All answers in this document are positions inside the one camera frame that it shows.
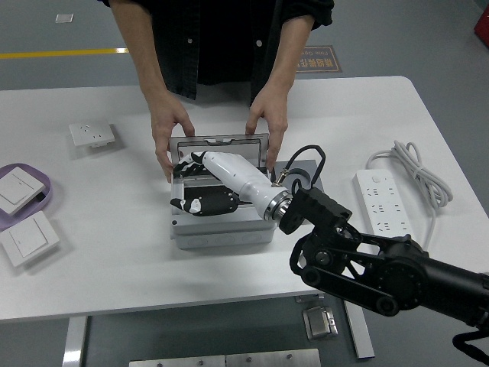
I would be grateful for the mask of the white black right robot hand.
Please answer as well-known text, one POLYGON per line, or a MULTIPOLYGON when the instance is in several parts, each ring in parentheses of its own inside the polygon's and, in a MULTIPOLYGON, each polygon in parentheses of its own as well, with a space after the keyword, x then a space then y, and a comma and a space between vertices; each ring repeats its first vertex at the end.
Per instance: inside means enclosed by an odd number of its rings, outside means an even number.
POLYGON ((173 198, 172 206, 194 216, 232 213, 238 202, 252 203, 259 217, 279 222, 292 198, 289 191, 273 184, 253 164, 239 154, 202 151, 188 154, 173 169, 180 177, 207 170, 226 187, 218 193, 191 198, 173 198))

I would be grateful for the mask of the person's left hand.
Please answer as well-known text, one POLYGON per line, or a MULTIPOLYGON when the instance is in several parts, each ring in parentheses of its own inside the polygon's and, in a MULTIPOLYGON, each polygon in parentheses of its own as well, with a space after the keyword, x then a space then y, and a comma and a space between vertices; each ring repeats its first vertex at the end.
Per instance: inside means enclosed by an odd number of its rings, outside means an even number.
POLYGON ((272 171, 277 161, 288 128, 287 121, 288 92, 273 85, 265 85, 251 104, 245 133, 255 133, 258 120, 264 119, 269 131, 267 158, 265 167, 272 171))

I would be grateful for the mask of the person's right hand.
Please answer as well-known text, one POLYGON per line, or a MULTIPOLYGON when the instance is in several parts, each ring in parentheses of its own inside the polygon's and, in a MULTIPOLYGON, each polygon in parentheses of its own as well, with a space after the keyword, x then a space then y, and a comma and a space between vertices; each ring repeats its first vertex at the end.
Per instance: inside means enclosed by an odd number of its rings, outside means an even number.
POLYGON ((182 103, 172 93, 164 90, 151 97, 148 107, 151 113, 151 130, 155 143, 155 154, 167 182, 171 182, 173 164, 168 155, 170 138, 176 125, 180 125, 185 136, 194 136, 195 129, 182 103))

